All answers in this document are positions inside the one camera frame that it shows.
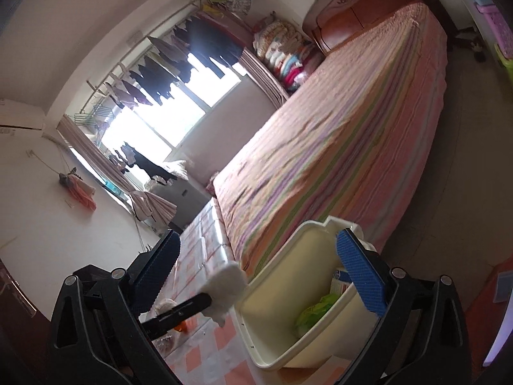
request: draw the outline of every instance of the clothes rod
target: clothes rod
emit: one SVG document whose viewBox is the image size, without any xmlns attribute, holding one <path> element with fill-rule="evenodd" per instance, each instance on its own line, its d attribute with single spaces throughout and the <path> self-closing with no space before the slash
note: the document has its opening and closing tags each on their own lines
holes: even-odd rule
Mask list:
<svg viewBox="0 0 513 385">
<path fill-rule="evenodd" d="M 196 2 L 198 0 L 191 0 L 189 1 L 186 5 L 180 7 L 178 10 L 176 10 L 175 12 L 173 12 L 170 16 L 166 17 L 164 20 L 162 20 L 157 26 L 155 26 L 153 29 L 151 29 L 148 34 L 146 34 L 141 40 L 139 40 L 137 43 L 135 43 L 135 45 L 130 48 L 130 50 L 125 53 L 125 55 L 122 56 L 122 58 L 120 59 L 120 61 L 107 73 L 107 75 L 100 81 L 100 83 L 97 85 L 97 86 L 93 86 L 89 81 L 86 81 L 86 83 L 88 83 L 88 85 L 93 89 L 93 92 L 92 94 L 89 96 L 89 98 L 87 99 L 87 101 L 84 103 L 84 105 L 82 106 L 82 108 L 80 109 L 79 113 L 83 113 L 84 110 L 86 109 L 87 105 L 89 104 L 89 101 L 92 100 L 92 98 L 94 97 L 94 94 L 96 94 L 98 91 L 99 91 L 99 88 L 101 87 L 101 85 L 104 83 L 104 81 L 107 80 L 107 78 L 109 77 L 110 74 L 113 74 L 115 69 L 117 68 L 117 66 L 122 63 L 125 58 L 130 55 L 136 47 L 138 47 L 142 42 L 145 41 L 145 39 L 150 36 L 153 32 L 155 32 L 155 30 L 157 30 L 160 26 L 162 26 L 165 22 L 167 22 L 168 20 L 172 19 L 174 16 L 176 16 L 177 14 L 179 14 L 180 12 L 182 12 L 183 10 L 185 10 L 187 7 L 191 6 L 191 5 L 195 5 Z"/>
</svg>

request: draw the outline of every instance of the striped bedspread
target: striped bedspread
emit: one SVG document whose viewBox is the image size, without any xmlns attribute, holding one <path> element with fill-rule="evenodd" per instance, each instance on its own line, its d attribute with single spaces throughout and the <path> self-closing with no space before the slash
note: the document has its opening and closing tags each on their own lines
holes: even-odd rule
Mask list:
<svg viewBox="0 0 513 385">
<path fill-rule="evenodd" d="M 443 107 L 446 35 L 422 3 L 331 53 L 214 180 L 250 278 L 301 222 L 360 224 L 380 252 L 413 196 Z"/>
</svg>

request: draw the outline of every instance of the floor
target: floor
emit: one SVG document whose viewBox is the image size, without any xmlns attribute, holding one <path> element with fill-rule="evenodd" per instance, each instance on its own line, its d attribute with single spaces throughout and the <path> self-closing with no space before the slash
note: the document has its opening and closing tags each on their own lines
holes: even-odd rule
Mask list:
<svg viewBox="0 0 513 385">
<path fill-rule="evenodd" d="M 413 277 L 452 277 L 463 307 L 513 254 L 513 90 L 487 56 L 449 54 L 445 106 L 419 187 L 382 256 Z"/>
</svg>

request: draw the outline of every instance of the trash bin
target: trash bin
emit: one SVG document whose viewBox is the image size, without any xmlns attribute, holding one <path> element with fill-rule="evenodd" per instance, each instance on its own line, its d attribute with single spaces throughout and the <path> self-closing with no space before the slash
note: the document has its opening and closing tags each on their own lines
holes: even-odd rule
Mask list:
<svg viewBox="0 0 513 385">
<path fill-rule="evenodd" d="M 378 317 L 353 284 L 301 339 L 294 328 L 299 314 L 329 293 L 333 272 L 342 266 L 336 235 L 347 227 L 363 239 L 360 226 L 339 218 L 304 222 L 235 306 L 237 329 L 259 368 L 316 368 L 332 355 L 352 360 L 365 346 Z"/>
</svg>

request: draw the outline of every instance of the stack of blankets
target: stack of blankets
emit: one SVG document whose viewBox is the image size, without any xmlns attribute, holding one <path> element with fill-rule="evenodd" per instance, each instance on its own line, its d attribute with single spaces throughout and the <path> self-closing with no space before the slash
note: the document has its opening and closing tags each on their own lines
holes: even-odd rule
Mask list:
<svg viewBox="0 0 513 385">
<path fill-rule="evenodd" d="M 324 55 L 285 20 L 271 15 L 262 26 L 255 34 L 255 53 L 287 92 L 293 93 L 317 69 Z"/>
</svg>

